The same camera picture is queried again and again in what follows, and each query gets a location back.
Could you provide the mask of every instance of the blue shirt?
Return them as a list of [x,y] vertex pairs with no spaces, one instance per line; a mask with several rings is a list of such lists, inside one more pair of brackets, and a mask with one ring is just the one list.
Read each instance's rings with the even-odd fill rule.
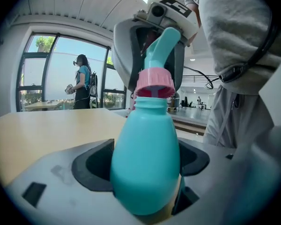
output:
[[78,70],[78,75],[77,75],[77,84],[80,82],[80,73],[83,73],[85,75],[85,81],[84,81],[84,86],[85,88],[89,87],[89,70],[86,66],[81,66]]

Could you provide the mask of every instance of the teal nozzle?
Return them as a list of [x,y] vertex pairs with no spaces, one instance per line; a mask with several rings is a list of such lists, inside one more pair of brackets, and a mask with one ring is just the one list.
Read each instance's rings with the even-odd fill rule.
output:
[[181,34],[175,28],[166,28],[162,35],[154,41],[146,50],[145,67],[147,68],[164,68],[164,64]]

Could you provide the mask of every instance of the person in gray clothing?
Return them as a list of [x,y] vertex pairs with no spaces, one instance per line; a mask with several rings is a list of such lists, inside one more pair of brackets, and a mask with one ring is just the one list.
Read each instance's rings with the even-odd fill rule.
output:
[[[248,61],[267,35],[271,21],[271,11],[263,0],[185,0],[185,5],[203,27],[219,76]],[[237,148],[274,126],[258,92],[280,63],[281,31],[257,66],[234,81],[221,83],[203,142]]]

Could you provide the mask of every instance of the tabletop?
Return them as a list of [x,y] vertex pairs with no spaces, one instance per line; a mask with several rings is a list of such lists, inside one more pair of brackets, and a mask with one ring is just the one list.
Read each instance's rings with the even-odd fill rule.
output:
[[51,103],[48,102],[37,102],[30,105],[25,106],[25,109],[43,109],[43,108],[55,108],[57,107],[61,101],[53,101]]
[[0,117],[0,182],[8,185],[49,153],[115,139],[126,121],[104,108],[9,113]]

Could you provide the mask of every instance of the long hair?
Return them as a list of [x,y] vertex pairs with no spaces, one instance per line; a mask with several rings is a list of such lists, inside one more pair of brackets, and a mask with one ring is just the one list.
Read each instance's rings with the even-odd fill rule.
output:
[[89,66],[89,61],[88,61],[87,57],[84,54],[80,54],[77,57],[77,61],[78,60],[82,60],[82,66],[87,66],[89,68],[89,71],[90,71],[90,76],[92,76],[91,69],[90,69],[90,66]]

